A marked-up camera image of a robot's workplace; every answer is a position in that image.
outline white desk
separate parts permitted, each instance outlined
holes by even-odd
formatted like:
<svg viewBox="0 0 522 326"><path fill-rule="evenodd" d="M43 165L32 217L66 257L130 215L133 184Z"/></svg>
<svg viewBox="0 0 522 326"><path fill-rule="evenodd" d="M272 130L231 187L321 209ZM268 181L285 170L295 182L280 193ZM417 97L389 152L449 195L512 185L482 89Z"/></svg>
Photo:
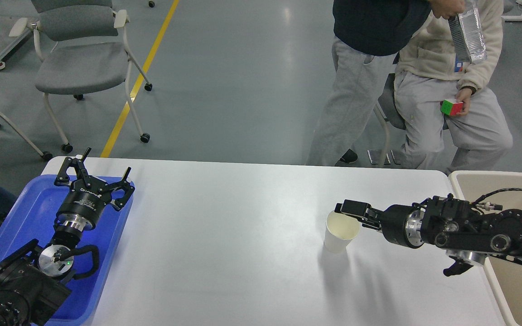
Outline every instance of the white desk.
<svg viewBox="0 0 522 326"><path fill-rule="evenodd" d="M55 157L42 174L56 174ZM344 199L385 209L451 186L437 171L88 158L95 176L132 167L134 202L95 326L503 325L482 268L362 229L323 248Z"/></svg>

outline id badge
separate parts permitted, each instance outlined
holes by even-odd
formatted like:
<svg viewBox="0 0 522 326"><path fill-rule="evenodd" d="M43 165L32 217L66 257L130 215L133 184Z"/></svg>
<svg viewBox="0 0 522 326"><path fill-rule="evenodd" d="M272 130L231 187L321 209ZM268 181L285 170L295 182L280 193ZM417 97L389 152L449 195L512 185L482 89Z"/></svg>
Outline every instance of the id badge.
<svg viewBox="0 0 522 326"><path fill-rule="evenodd" d="M454 59L454 72L462 72L463 62L458 60L458 56Z"/></svg>

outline paper cup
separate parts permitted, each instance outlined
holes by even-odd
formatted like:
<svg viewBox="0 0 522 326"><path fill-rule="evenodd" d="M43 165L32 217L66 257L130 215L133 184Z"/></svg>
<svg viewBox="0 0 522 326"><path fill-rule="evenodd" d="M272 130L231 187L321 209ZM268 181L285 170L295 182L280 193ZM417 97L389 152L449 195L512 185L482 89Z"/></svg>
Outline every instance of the paper cup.
<svg viewBox="0 0 522 326"><path fill-rule="evenodd" d="M324 246L331 252L342 252L359 231L360 222L357 219L331 212L325 221Z"/></svg>

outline gray pants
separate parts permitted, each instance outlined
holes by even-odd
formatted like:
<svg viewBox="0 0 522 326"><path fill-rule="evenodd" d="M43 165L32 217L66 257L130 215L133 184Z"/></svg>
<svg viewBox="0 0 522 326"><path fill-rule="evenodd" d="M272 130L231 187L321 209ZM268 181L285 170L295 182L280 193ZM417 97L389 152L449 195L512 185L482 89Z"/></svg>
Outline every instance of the gray pants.
<svg viewBox="0 0 522 326"><path fill-rule="evenodd" d="M333 167L360 137L396 55L371 56L336 38L332 56L333 90L315 128L306 165Z"/></svg>
<svg viewBox="0 0 522 326"><path fill-rule="evenodd" d="M490 170L513 146L497 97L486 87L472 95L466 116L449 117L441 113L440 101L454 98L457 84L457 81L424 78L410 72L396 76L396 107L406 121L406 143L402 146L404 168L432 167L444 149L444 120L458 147L446 174L456 170Z"/></svg>

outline sleeve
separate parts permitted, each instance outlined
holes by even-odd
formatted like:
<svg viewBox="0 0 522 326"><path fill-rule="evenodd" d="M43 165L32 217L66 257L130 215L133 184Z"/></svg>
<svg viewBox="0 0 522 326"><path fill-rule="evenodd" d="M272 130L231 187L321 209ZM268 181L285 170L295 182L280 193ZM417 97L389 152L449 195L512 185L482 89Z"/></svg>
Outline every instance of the sleeve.
<svg viewBox="0 0 522 326"><path fill-rule="evenodd" d="M499 61L503 45L503 2L500 0L483 0L478 7L478 14L483 28L487 59L483 62L472 63L458 81L460 88L469 86L477 91L486 87L491 80L493 71Z"/></svg>

